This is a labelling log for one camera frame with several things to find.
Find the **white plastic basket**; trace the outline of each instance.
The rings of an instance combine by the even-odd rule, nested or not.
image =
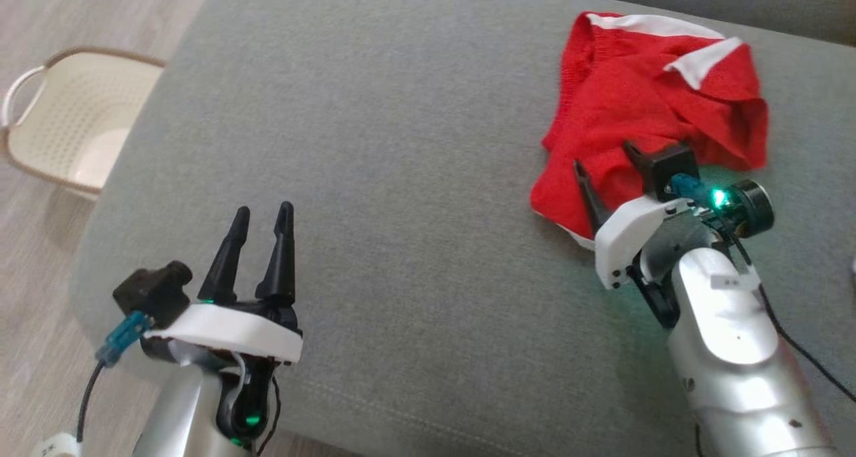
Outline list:
[[[27,71],[0,109],[9,158],[28,173],[97,198],[163,66],[132,52],[74,48]],[[15,95],[37,74],[41,86],[12,121]]]

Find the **black cable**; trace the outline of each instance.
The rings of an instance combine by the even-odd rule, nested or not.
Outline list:
[[[726,238],[728,238],[731,243],[737,247],[737,251],[740,253],[740,257],[742,257],[743,261],[746,262],[746,267],[752,267],[752,260],[749,258],[749,253],[746,252],[746,249],[743,247],[743,244],[740,243],[740,238],[737,237],[736,234],[734,234],[734,230],[733,228],[731,228],[730,223],[726,222],[725,218],[722,218],[722,214],[719,212],[718,209],[715,209],[714,213],[716,215],[716,218],[718,218],[719,222],[722,224],[722,228],[725,231]],[[803,348],[803,345],[798,344],[797,341],[795,341],[795,339],[792,338],[791,335],[789,335],[788,332],[785,331],[785,329],[783,329],[782,323],[779,323],[779,319],[776,317],[776,312],[773,311],[773,306],[770,304],[770,299],[767,298],[767,292],[765,292],[764,290],[764,285],[761,283],[758,283],[758,292],[761,294],[761,299],[764,301],[764,309],[767,310],[767,316],[770,317],[770,322],[773,323],[773,328],[776,329],[776,332],[778,332],[779,335],[782,335],[784,341],[788,342],[791,347],[794,347],[794,349],[800,354],[802,354],[802,356],[805,357],[806,360],[811,362],[811,365],[814,365],[814,368],[816,368],[817,371],[819,371],[821,375],[823,375],[823,377],[826,377],[826,379],[829,380],[829,383],[835,385],[835,387],[840,390],[841,393],[844,393],[848,399],[850,399],[853,403],[856,403],[856,395],[854,395],[853,392],[844,387],[844,385],[837,378],[835,378],[834,375],[829,373],[828,369],[826,369],[826,367],[823,366],[822,363],[815,359],[814,355],[811,355],[809,351],[805,350],[805,348]]]
[[[798,344],[797,341],[791,338],[791,335],[788,335],[788,332],[786,332],[785,329],[782,328],[782,323],[779,323],[779,319],[776,318],[776,313],[773,312],[773,307],[770,306],[770,301],[767,299],[767,292],[764,291],[763,284],[758,285],[758,290],[761,293],[761,299],[764,301],[764,307],[767,308],[767,315],[770,317],[770,322],[773,322],[773,328],[775,328],[776,331],[779,332],[779,335],[782,335],[782,338],[785,339],[785,341],[788,342],[791,347],[794,347],[794,349],[801,353],[806,360],[811,362],[811,365],[814,365],[814,368],[816,368],[817,371],[819,371],[823,375],[823,377],[826,377],[826,379],[829,380],[833,385],[835,385],[838,390],[841,390],[841,393],[844,393],[848,399],[850,399],[853,403],[856,403],[856,395],[854,395],[853,392],[844,387],[844,384],[842,384],[837,378],[833,377],[832,374],[829,373],[828,369],[826,369],[826,367],[823,366],[822,363],[818,362],[817,359],[815,359],[814,355],[808,353],[808,351],[805,350],[802,345]]]
[[[276,383],[276,377],[270,377],[270,381],[273,381],[273,394],[274,397],[276,397],[276,412],[273,416],[273,425],[270,426],[268,435],[262,441],[256,455],[261,455],[262,452],[265,451],[265,446],[270,442],[270,438],[273,438],[273,433],[276,432],[276,423],[279,421],[279,412],[282,410],[282,400],[279,398],[279,383]]]
[[[104,369],[104,362],[98,362],[95,370],[92,371],[92,376],[89,377],[89,383],[86,384],[86,390],[83,390],[83,400],[80,402],[80,412],[77,414],[77,444],[83,442],[83,425],[86,421],[86,408],[89,406],[89,397],[92,396],[92,388],[95,387],[95,381],[101,375],[101,370]]]
[[[704,457],[701,453],[701,426],[696,424],[696,457]]]

